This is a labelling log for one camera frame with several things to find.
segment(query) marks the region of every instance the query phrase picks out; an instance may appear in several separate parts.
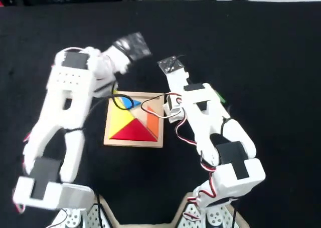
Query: green piece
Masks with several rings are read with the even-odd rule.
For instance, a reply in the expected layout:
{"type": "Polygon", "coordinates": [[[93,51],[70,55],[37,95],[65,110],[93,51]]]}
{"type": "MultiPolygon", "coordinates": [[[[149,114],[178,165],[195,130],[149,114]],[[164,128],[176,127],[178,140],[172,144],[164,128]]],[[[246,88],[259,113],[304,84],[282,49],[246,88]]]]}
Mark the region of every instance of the green piece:
{"type": "Polygon", "coordinates": [[[214,90],[214,91],[215,91],[215,92],[217,93],[217,95],[220,97],[221,103],[225,104],[225,103],[226,103],[225,99],[219,94],[219,92],[217,92],[216,90],[214,90]]]}

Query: yellow triangle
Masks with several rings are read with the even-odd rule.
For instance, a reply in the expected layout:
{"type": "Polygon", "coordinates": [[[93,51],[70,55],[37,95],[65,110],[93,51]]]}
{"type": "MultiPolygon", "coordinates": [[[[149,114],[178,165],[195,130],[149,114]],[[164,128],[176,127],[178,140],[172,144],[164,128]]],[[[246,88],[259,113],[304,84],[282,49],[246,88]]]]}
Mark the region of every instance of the yellow triangle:
{"type": "MultiPolygon", "coordinates": [[[[120,99],[115,98],[116,103],[121,108],[125,108],[120,99]]],[[[110,129],[108,132],[108,138],[110,139],[114,134],[116,134],[119,130],[129,124],[134,116],[128,110],[118,109],[112,100],[109,101],[109,105],[111,105],[111,120],[110,120],[110,129]]]]}

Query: red triangle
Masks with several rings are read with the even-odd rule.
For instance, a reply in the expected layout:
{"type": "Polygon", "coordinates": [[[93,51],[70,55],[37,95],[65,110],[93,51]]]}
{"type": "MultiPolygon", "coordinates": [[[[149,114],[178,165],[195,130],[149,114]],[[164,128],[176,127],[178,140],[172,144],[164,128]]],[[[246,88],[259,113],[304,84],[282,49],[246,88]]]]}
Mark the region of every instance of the red triangle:
{"type": "Polygon", "coordinates": [[[138,119],[133,119],[111,138],[136,141],[157,141],[138,119]]]}

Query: blue triangle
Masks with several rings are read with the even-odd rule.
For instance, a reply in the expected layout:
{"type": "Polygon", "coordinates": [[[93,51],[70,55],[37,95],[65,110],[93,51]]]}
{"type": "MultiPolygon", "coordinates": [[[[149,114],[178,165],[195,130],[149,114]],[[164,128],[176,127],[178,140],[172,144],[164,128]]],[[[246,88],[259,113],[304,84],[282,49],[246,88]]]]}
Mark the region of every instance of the blue triangle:
{"type": "MultiPolygon", "coordinates": [[[[132,103],[131,103],[131,101],[129,99],[127,99],[125,97],[121,97],[121,99],[122,99],[122,102],[124,103],[124,106],[125,106],[126,109],[129,109],[132,106],[132,103]]],[[[137,105],[141,104],[141,102],[138,101],[138,100],[134,100],[133,99],[133,101],[134,101],[134,106],[133,107],[136,107],[137,105]]]]}

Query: wooden puzzle board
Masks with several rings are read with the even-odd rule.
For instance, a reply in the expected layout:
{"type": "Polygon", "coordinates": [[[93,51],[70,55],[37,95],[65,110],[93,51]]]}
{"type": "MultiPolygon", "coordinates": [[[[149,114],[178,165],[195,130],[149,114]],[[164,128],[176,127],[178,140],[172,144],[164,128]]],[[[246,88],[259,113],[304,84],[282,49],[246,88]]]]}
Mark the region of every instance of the wooden puzzle board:
{"type": "MultiPolygon", "coordinates": [[[[131,97],[134,100],[143,102],[147,99],[151,99],[155,96],[158,96],[162,93],[145,93],[145,92],[124,92],[119,91],[118,94],[125,94],[131,97]]],[[[147,106],[152,106],[155,113],[160,116],[164,116],[163,110],[164,104],[164,96],[158,97],[157,99],[150,100],[144,104],[144,108],[147,109],[147,106]]],[[[108,105],[107,110],[107,120],[106,120],[106,128],[105,128],[105,137],[104,144],[105,145],[115,145],[115,146],[133,146],[133,147],[154,147],[154,148],[162,148],[163,147],[163,137],[164,137],[164,120],[158,119],[158,137],[157,141],[135,141],[135,140],[119,140],[119,139],[111,139],[108,137],[108,132],[111,125],[111,116],[112,116],[112,108],[115,108],[113,105],[108,105]]],[[[130,110],[132,115],[138,118],[144,125],[147,124],[147,115],[140,107],[134,108],[130,110]]]]}

